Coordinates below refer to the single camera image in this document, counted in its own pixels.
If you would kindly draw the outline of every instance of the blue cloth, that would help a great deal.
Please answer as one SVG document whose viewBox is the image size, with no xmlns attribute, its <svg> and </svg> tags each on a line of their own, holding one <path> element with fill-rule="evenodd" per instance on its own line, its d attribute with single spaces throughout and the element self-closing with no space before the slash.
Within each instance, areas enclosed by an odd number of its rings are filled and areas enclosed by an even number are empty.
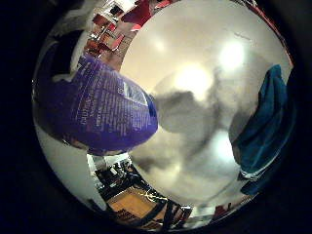
<svg viewBox="0 0 312 234">
<path fill-rule="evenodd" d="M 256 113 L 236 140 L 241 153 L 241 173 L 251 181 L 242 188 L 243 193 L 256 194 L 277 171 L 295 116 L 281 66 L 274 65 L 266 73 L 259 91 Z"/>
</svg>

